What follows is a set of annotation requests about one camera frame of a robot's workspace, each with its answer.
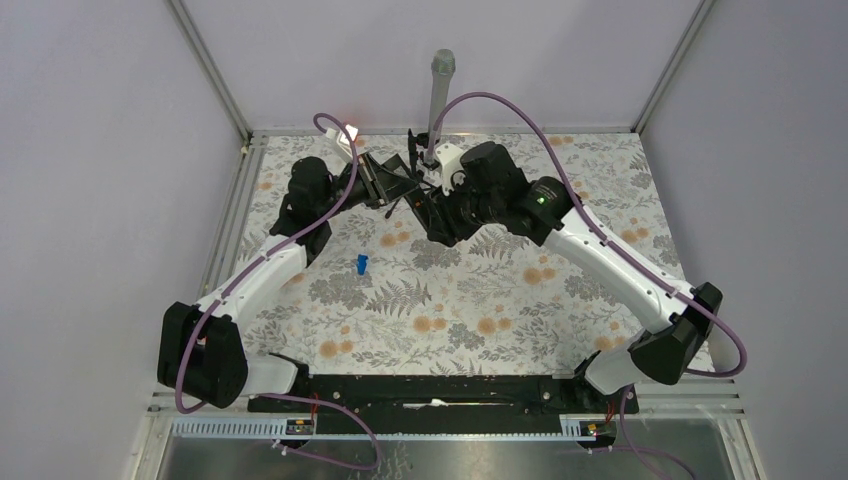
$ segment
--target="blue block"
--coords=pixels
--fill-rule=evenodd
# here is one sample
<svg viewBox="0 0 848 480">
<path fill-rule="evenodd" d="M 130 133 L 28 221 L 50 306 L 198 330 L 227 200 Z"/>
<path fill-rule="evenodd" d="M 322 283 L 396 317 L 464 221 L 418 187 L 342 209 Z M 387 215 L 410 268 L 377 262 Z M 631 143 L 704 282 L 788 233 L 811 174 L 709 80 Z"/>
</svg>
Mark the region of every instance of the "blue block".
<svg viewBox="0 0 848 480">
<path fill-rule="evenodd" d="M 368 264 L 368 255 L 360 255 L 356 259 L 356 271 L 360 275 L 365 275 L 365 267 Z"/>
</svg>

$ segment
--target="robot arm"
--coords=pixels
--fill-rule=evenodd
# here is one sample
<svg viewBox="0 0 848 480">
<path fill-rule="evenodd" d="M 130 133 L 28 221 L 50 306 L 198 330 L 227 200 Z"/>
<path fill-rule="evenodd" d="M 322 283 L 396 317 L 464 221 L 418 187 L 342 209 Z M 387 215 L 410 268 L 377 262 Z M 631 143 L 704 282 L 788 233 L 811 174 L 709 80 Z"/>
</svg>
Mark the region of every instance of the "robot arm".
<svg viewBox="0 0 848 480">
<path fill-rule="evenodd" d="M 350 158 L 337 132 L 334 146 Z M 563 184 L 552 177 L 530 183 L 503 145 L 486 142 L 463 151 L 445 144 L 436 149 L 442 188 L 425 191 L 398 155 L 383 164 L 360 155 L 360 175 L 339 212 L 356 205 L 376 209 L 405 199 L 431 241 L 448 247 L 470 238 L 480 226 L 504 225 L 513 234 L 560 254 L 597 278 L 640 321 L 644 330 L 625 344 L 596 352 L 575 370 L 602 395 L 651 378 L 676 383 L 710 333 L 711 323 L 684 302 L 658 291 L 653 283 L 606 244 L 602 244 L 578 214 Z M 307 268 L 323 250 L 331 231 L 328 223 L 283 249 L 277 247 L 321 218 L 341 195 L 350 178 L 350 165 L 337 177 L 316 157 L 292 167 L 289 191 L 278 221 L 249 264 L 260 262 L 247 276 L 239 274 L 195 305 L 175 303 L 165 314 L 160 343 L 158 378 L 175 386 L 189 336 L 201 315 L 216 300 L 219 306 L 193 346 L 184 391 L 223 408 L 240 394 L 288 392 L 299 364 L 284 357 L 246 357 L 240 333 L 279 287 Z M 711 284 L 697 289 L 675 279 L 627 246 L 586 209 L 590 218 L 617 245 L 680 292 L 716 312 L 722 294 Z"/>
<path fill-rule="evenodd" d="M 436 149 L 442 190 L 431 194 L 431 214 L 421 218 L 428 238 L 452 246 L 480 225 L 499 223 L 510 232 L 562 255 L 600 281 L 642 324 L 644 330 L 625 344 L 598 352 L 575 371 L 604 395 L 650 378 L 677 383 L 711 331 L 695 309 L 659 290 L 642 272 L 602 243 L 572 204 L 558 179 L 527 182 L 506 149 L 487 142 L 463 152 L 453 145 Z M 626 253 L 677 291 L 715 313 L 722 294 L 706 283 L 693 288 L 639 254 L 610 231 L 591 209 L 585 212 Z"/>
<path fill-rule="evenodd" d="M 350 160 L 345 137 L 332 129 L 327 135 L 336 151 Z M 368 154 L 360 155 L 357 161 L 360 175 L 338 212 L 357 205 L 380 208 L 418 186 L 397 155 L 383 164 Z M 350 164 L 335 176 L 317 157 L 300 159 L 292 166 L 278 220 L 260 250 L 247 262 L 255 264 L 254 268 L 227 279 L 194 305 L 177 302 L 165 312 L 157 368 L 159 383 L 175 387 L 191 333 L 201 316 L 209 312 L 198 336 L 201 340 L 192 346 L 183 382 L 186 393 L 224 408 L 241 394 L 286 393 L 292 388 L 298 363 L 275 355 L 245 355 L 241 333 L 279 288 L 321 253 L 332 233 L 328 223 L 295 243 L 283 248 L 280 245 L 323 217 L 342 195 L 350 175 Z"/>
</svg>

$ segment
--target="gray wall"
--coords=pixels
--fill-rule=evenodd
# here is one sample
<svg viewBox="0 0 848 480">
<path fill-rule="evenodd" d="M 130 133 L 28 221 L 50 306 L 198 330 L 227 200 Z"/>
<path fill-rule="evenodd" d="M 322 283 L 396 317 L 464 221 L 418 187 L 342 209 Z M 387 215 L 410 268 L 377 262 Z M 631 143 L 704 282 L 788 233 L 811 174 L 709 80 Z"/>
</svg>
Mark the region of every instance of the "gray wall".
<svg viewBox="0 0 848 480">
<path fill-rule="evenodd" d="M 687 277 L 726 292 L 771 479 L 842 478 L 848 3 L 718 2 L 643 142 Z"/>
<path fill-rule="evenodd" d="M 0 6 L 0 478 L 115 479 L 239 142 L 165 2 Z"/>
<path fill-rule="evenodd" d="M 254 128 L 427 124 L 430 61 L 453 96 L 489 90 L 542 126 L 632 125 L 698 0 L 186 0 Z M 446 125 L 522 126 L 486 100 Z"/>
</svg>

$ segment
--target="floral pattern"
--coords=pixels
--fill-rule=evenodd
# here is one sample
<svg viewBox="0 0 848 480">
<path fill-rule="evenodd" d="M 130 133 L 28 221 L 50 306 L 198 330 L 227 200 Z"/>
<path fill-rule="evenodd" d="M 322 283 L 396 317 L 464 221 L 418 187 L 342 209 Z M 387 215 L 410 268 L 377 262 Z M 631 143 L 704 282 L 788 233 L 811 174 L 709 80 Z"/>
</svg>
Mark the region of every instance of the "floral pattern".
<svg viewBox="0 0 848 480">
<path fill-rule="evenodd" d="M 550 136 L 575 190 L 643 255 L 682 276 L 637 135 Z M 529 179 L 556 176 L 532 135 L 449 136 L 464 148 L 504 144 Z M 406 137 L 365 136 L 358 149 L 378 161 L 404 155 Z M 239 265 L 277 218 L 292 164 L 337 158 L 321 137 L 270 139 L 243 234 Z M 315 373 L 567 373 L 595 350 L 624 343 L 638 322 L 595 279 L 499 226 L 449 249 L 426 239 L 405 203 L 355 208 L 330 221 L 323 253 L 289 281 L 243 334 L 246 350 L 305 361 Z M 366 274 L 356 272 L 368 255 Z M 710 368 L 705 351 L 694 368 Z"/>
</svg>

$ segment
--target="cable clip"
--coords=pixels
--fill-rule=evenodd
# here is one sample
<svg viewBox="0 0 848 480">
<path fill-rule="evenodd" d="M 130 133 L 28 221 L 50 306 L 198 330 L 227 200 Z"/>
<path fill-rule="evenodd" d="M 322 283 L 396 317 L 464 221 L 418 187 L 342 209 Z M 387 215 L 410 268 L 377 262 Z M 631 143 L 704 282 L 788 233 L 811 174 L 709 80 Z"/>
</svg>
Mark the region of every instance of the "cable clip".
<svg viewBox="0 0 848 480">
<path fill-rule="evenodd" d="M 672 290 L 670 292 L 666 292 L 665 296 L 668 297 L 668 298 L 674 298 L 674 297 L 677 296 L 678 293 L 680 293 L 680 287 L 679 286 L 674 287 L 674 290 Z"/>
</svg>

